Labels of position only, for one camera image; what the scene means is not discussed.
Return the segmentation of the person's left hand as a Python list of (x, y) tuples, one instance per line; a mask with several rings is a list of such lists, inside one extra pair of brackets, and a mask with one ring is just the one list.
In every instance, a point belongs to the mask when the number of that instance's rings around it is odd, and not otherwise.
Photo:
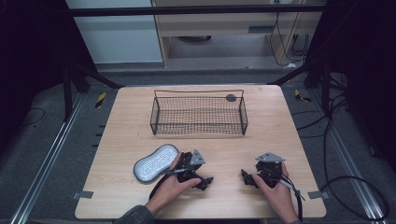
[(177, 174), (169, 175), (157, 188), (153, 196), (145, 204), (150, 213), (156, 217), (168, 204), (174, 201), (187, 189), (201, 183), (200, 178), (179, 182)]

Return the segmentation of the white cabinet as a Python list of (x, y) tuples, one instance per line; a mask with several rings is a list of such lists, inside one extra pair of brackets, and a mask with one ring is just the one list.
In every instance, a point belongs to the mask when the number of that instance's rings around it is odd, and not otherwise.
[[(70, 9), (151, 7), (150, 0), (66, 0)], [(153, 16), (75, 17), (95, 64), (161, 63)]]

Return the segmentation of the aluminium floor rail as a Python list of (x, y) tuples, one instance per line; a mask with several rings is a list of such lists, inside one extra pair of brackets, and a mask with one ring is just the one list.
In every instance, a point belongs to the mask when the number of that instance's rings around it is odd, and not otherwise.
[(69, 118), (62, 123), (60, 130), (52, 142), (49, 151), (42, 161), (35, 178), (30, 185), (30, 188), (25, 193), (23, 200), (21, 201), (18, 209), (13, 214), (9, 224), (25, 224), (28, 217), (30, 216), (35, 203), (47, 182), (53, 165), (55, 164), (59, 153), (61, 152), (64, 142), (69, 135), (73, 124), (78, 116), (81, 109), (81, 105), (85, 100), (85, 93), (78, 93), (75, 102), (72, 104), (72, 112)]
[(347, 148), (342, 141), (339, 132), (335, 127), (332, 126), (332, 110), (324, 111), (320, 105), (320, 95), (317, 91), (309, 91), (312, 96), (313, 103), (318, 108), (318, 112), (325, 118), (324, 123), (326, 125), (324, 140), (323, 140), (323, 160), (324, 160), (324, 173), (326, 184), (329, 188), (332, 187), (337, 180), (342, 179), (341, 176), (335, 177), (330, 180), (327, 172), (327, 141), (332, 142), (333, 150), (337, 153), (337, 156), (342, 163), (342, 166), (346, 172), (345, 179), (351, 182), (357, 197), (359, 198), (363, 210), (365, 212), (364, 218), (367, 218), (371, 224), (388, 224), (386, 220), (387, 213), (389, 212), (389, 205), (385, 199), (382, 200), (384, 208), (380, 207), (380, 203), (375, 198), (375, 195), (382, 196), (382, 193), (369, 181), (365, 180), (358, 169), (356, 163), (352, 160), (350, 154), (347, 152)]

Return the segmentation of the black metal stand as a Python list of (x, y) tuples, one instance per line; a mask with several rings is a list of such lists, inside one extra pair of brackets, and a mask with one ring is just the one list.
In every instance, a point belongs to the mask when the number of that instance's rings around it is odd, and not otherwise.
[(315, 57), (307, 60), (303, 65), (289, 72), (285, 76), (269, 82), (269, 85), (281, 86), (288, 80), (291, 80), (300, 74), (307, 72), (304, 85), (308, 88), (314, 88), (321, 84), (321, 108), (324, 111), (330, 110), (330, 67), (324, 59)]
[(81, 64), (69, 63), (64, 67), (62, 74), (64, 85), (64, 121), (68, 121), (73, 112), (72, 85), (75, 85), (78, 92), (87, 92), (91, 87), (85, 76), (92, 77), (112, 89), (123, 88), (123, 85), (102, 77), (97, 71), (93, 71)]

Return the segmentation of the person's right hand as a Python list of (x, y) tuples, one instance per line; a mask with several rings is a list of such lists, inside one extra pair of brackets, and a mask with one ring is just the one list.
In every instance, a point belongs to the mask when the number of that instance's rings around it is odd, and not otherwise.
[(291, 210), (295, 211), (290, 194), (290, 189), (280, 183), (277, 183), (276, 186), (271, 189), (258, 175), (253, 175), (252, 177), (254, 178), (256, 184), (259, 186), (259, 189), (262, 191), (264, 197), (270, 204), (270, 207), (273, 209), (278, 217), (282, 212)]

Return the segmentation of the grey tape piece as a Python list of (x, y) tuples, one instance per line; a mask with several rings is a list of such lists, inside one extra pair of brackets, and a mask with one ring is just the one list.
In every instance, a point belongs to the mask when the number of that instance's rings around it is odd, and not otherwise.
[(313, 199), (329, 199), (330, 198), (330, 195), (328, 192), (321, 192), (321, 191), (308, 192), (308, 196), (311, 200), (313, 200)]
[(79, 192), (74, 192), (72, 195), (72, 199), (77, 200), (80, 198), (85, 198), (85, 199), (91, 199), (93, 195), (93, 191), (79, 191)]

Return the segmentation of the black horizontal frame bar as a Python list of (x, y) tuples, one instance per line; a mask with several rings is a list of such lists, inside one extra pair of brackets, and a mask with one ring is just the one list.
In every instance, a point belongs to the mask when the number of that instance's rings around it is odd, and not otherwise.
[(302, 5), (235, 5), (235, 6), (187, 6), (187, 7), (123, 7), (123, 8), (80, 8), (68, 9), (74, 17), (101, 16), (146, 16), (188, 14), (231, 14), (272, 12), (318, 12), (327, 8), (324, 4)]

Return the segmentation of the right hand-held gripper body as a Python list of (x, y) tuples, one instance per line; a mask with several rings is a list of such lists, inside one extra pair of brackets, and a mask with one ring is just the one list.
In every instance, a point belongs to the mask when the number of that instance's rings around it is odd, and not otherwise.
[(259, 176), (271, 189), (274, 188), (281, 178), (284, 159), (272, 152), (266, 152), (256, 157), (255, 160)]

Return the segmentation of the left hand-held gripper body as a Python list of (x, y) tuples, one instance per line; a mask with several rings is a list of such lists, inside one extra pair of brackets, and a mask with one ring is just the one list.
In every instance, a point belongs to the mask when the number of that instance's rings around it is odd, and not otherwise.
[(199, 178), (205, 181), (196, 171), (205, 163), (198, 150), (193, 152), (182, 153), (176, 165), (177, 180), (182, 183), (193, 178)]

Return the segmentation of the black curtain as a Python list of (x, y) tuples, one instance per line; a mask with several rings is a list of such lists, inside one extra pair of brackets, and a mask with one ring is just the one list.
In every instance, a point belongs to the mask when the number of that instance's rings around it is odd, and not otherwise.
[(0, 0), (0, 153), (30, 111), (34, 97), (63, 82), (64, 69), (79, 91), (95, 71), (92, 57), (65, 0)]
[(347, 77), (346, 95), (370, 145), (396, 173), (396, 0), (327, 0), (309, 52)]

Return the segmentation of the light wooden desk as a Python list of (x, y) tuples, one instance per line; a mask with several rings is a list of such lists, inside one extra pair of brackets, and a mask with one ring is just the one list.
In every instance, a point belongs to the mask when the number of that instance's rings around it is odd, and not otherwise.
[[(150, 0), (155, 7), (302, 5), (326, 0)], [(178, 36), (266, 35), (277, 63), (287, 59), (292, 38), (312, 35), (321, 18), (319, 12), (272, 12), (236, 14), (157, 15), (155, 17), (163, 61), (168, 62), (170, 43)]]

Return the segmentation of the black wire mesh basket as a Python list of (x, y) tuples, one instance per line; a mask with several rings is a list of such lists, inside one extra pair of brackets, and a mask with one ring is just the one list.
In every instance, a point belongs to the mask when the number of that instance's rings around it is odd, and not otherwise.
[[(235, 102), (226, 96), (233, 94)], [(219, 133), (245, 135), (248, 113), (243, 90), (154, 92), (150, 128), (153, 134)]]

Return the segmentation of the grey oval mesh pad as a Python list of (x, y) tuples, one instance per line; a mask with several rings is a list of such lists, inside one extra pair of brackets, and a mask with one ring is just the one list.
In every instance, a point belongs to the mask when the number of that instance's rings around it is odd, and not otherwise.
[(178, 149), (170, 144), (158, 147), (134, 164), (134, 177), (141, 183), (150, 183), (171, 167)]

